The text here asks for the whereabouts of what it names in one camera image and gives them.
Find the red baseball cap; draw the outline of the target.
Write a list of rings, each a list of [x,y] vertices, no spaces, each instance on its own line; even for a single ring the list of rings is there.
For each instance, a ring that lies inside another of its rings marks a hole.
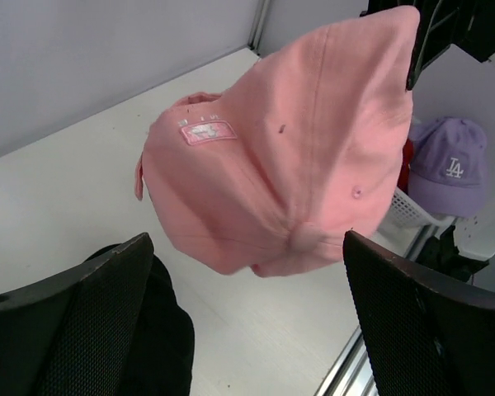
[[[400,169],[397,187],[406,193],[408,191],[408,179],[410,173],[410,163],[413,159],[414,147],[413,142],[407,139],[405,145],[403,146],[403,162]]]

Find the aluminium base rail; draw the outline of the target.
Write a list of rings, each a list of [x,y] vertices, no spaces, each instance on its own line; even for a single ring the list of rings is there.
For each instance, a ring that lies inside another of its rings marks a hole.
[[[351,335],[314,396],[378,396],[360,327]]]

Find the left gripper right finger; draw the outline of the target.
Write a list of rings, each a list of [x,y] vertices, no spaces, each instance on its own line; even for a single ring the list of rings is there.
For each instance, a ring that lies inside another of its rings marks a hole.
[[[343,257],[381,395],[495,395],[495,293],[355,231]]]

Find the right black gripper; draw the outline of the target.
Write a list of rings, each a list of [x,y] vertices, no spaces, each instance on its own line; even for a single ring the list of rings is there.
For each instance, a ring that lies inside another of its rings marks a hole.
[[[420,15],[406,88],[412,91],[420,75],[452,45],[480,63],[495,54],[495,1],[369,1],[366,15],[407,5]]]

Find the right aluminium frame post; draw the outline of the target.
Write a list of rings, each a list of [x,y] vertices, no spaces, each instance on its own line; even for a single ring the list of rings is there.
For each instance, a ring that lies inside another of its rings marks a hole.
[[[260,43],[262,39],[262,32],[266,24],[266,17],[271,5],[271,0],[258,0],[257,9],[252,22],[252,28],[247,41],[247,47],[259,54]]]

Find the purple LA baseball cap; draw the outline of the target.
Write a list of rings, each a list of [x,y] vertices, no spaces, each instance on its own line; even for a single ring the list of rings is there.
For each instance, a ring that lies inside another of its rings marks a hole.
[[[488,188],[487,136],[471,120],[445,116],[411,126],[408,196],[426,212],[469,218]]]

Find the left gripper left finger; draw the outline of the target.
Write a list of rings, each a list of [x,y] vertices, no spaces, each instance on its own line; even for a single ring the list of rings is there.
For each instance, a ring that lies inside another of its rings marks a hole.
[[[0,395],[115,395],[153,261],[147,233],[0,294]]]

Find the pink baseball cap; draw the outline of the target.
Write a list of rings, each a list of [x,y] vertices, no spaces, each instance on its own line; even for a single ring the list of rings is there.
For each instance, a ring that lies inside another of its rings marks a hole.
[[[348,231],[373,234],[412,121],[419,21],[399,6],[321,26],[167,108],[134,193],[173,247],[223,275],[290,276],[341,261]]]

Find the white plastic basket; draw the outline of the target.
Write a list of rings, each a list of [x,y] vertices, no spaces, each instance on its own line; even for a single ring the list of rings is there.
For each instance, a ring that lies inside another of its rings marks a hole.
[[[394,192],[386,218],[402,229],[425,226],[443,228],[450,226],[455,220],[454,216],[428,213],[398,187]]]

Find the black NY baseball cap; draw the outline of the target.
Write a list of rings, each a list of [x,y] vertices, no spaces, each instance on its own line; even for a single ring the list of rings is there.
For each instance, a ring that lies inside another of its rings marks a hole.
[[[154,257],[135,324],[118,395],[188,395],[195,329],[178,304],[172,278]]]

